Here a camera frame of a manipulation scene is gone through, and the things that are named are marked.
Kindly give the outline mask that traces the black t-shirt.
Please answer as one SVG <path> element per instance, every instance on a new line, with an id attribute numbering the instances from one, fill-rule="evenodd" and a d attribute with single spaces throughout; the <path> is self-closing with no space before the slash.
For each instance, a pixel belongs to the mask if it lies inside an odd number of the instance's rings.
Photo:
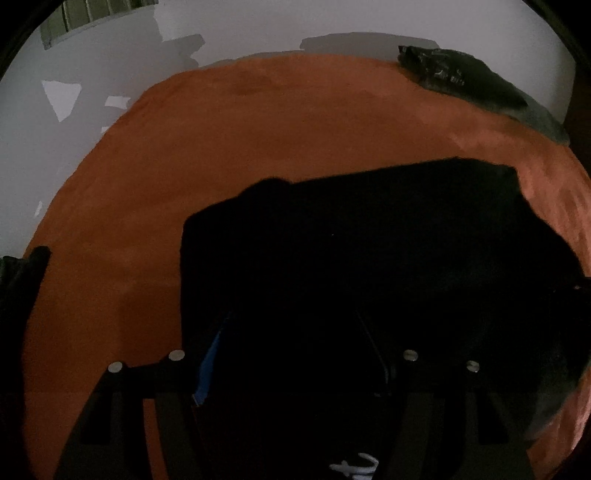
<path id="1" fill-rule="evenodd" d="M 505 364 L 535 394 L 527 448 L 590 361 L 581 262 L 508 166 L 259 181 L 186 219 L 180 275 L 198 376 L 219 334 L 200 479 L 346 479 L 377 460 L 370 348 Z"/>

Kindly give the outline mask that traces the folded camouflage clothes stack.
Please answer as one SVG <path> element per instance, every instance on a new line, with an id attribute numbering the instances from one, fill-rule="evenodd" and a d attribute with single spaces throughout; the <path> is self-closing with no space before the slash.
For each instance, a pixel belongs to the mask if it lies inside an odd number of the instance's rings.
<path id="1" fill-rule="evenodd" d="M 449 49 L 400 46 L 398 61 L 421 86 L 500 109 L 523 110 L 523 94 L 476 57 Z"/>

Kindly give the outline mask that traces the patterned dark trousers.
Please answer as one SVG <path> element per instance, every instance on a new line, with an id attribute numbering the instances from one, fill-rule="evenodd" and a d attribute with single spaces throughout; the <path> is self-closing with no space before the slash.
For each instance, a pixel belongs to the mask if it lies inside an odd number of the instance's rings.
<path id="1" fill-rule="evenodd" d="M 209 347 L 204 360 L 199 367 L 198 386 L 193 394 L 193 400 L 197 406 L 202 405 L 211 389 L 211 376 L 214 368 L 214 360 L 218 350 L 219 334 L 217 334 Z"/>

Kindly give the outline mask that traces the orange fleece bed blanket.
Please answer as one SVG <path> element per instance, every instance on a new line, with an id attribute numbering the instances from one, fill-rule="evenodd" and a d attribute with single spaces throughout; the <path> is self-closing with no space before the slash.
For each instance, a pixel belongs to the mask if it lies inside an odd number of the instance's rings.
<path id="1" fill-rule="evenodd" d="M 32 238 L 51 260 L 24 347 L 24 434 L 51 478 L 103 369 L 180 344 L 179 245 L 193 212 L 260 179 L 455 156 L 513 166 L 525 197 L 590 263 L 590 179 L 567 147 L 426 90 L 399 65 L 252 58 L 148 89 L 58 191 Z"/>

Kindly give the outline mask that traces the dark green garment pile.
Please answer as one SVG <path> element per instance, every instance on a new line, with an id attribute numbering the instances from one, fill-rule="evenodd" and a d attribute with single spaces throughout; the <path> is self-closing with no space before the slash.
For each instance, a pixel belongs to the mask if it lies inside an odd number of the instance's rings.
<path id="1" fill-rule="evenodd" d="M 47 246 L 24 258 L 1 258 L 1 361 L 11 368 L 22 363 L 28 321 L 50 258 Z"/>

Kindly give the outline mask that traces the barred window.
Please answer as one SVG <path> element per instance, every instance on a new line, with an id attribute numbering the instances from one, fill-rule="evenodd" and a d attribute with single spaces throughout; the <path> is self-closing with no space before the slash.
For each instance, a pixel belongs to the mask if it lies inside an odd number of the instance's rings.
<path id="1" fill-rule="evenodd" d="M 156 0 L 64 1 L 40 26 L 43 47 L 49 49 L 73 33 L 157 4 Z"/>

